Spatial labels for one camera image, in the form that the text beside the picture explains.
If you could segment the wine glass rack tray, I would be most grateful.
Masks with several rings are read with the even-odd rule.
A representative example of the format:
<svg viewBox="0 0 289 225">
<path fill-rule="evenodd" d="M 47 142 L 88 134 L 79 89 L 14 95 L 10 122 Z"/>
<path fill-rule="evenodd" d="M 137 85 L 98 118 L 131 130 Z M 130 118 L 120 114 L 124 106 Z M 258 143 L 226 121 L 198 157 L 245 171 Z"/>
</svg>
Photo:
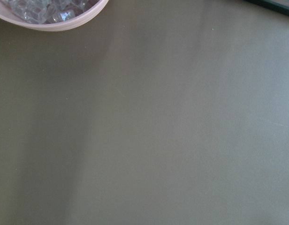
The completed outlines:
<svg viewBox="0 0 289 225">
<path fill-rule="evenodd" d="M 249 3 L 289 16 L 289 0 L 245 0 Z"/>
</svg>

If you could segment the pink bowl with ice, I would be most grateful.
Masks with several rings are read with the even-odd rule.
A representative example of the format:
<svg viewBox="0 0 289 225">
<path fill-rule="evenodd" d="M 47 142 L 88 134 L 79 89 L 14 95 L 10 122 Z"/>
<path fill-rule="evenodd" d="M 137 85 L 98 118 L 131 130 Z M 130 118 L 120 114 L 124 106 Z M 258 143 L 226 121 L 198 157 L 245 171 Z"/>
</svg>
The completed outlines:
<svg viewBox="0 0 289 225">
<path fill-rule="evenodd" d="M 48 31 L 48 32 L 66 31 L 80 27 L 89 22 L 90 20 L 92 20 L 104 9 L 104 7 L 107 5 L 108 2 L 109 2 L 108 0 L 98 0 L 94 6 L 92 6 L 86 12 L 78 15 L 77 17 L 64 22 L 53 24 L 27 23 L 18 16 L 14 15 L 5 4 L 0 2 L 0 19 L 10 24 L 14 24 L 31 30 Z"/>
</svg>

